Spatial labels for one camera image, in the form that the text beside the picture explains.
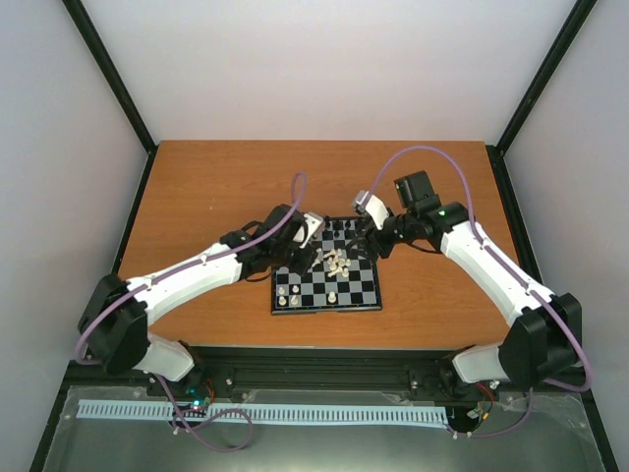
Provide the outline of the black magnetic chess board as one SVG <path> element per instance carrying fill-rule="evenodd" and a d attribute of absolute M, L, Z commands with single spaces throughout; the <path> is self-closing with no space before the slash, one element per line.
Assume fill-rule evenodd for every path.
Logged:
<path fill-rule="evenodd" d="M 286 267 L 277 268 L 271 277 L 271 314 L 297 315 L 322 312 L 378 311 L 382 308 L 376 263 L 351 254 L 346 246 L 355 236 L 357 216 L 330 217 L 325 228 L 311 240 L 317 256 L 308 272 L 298 275 Z M 292 285 L 300 292 L 293 294 Z M 284 295 L 278 294 L 283 286 Z M 335 292 L 337 302 L 330 304 L 328 294 Z M 299 296 L 299 304 L 290 299 Z M 281 307 L 278 298 L 284 296 L 287 305 Z"/>

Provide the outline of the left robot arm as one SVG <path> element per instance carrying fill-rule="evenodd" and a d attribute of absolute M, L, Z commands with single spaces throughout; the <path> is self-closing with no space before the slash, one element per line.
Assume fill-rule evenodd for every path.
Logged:
<path fill-rule="evenodd" d="M 200 295 L 274 267 L 303 274 L 315 259 L 314 236 L 324 218 L 293 206 L 276 206 L 222 236 L 201 253 L 166 269 L 129 279 L 111 273 L 96 284 L 78 323 L 80 362 L 108 375 L 143 371 L 168 380 L 183 395 L 198 393 L 204 371 L 190 348 L 150 332 L 160 318 Z"/>

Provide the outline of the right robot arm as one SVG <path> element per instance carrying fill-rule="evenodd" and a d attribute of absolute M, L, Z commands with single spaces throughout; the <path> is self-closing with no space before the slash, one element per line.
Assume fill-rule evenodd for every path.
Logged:
<path fill-rule="evenodd" d="M 394 182 L 403 212 L 394 215 L 377 197 L 360 192 L 353 207 L 364 223 L 352 246 L 373 261 L 398 244 L 428 242 L 463 269 L 485 292 L 509 327 L 504 340 L 456 353 L 451 369 L 459 383 L 511 383 L 527 390 L 552 383 L 580 363 L 581 306 L 557 295 L 510 260 L 460 203 L 443 204 L 426 172 Z"/>

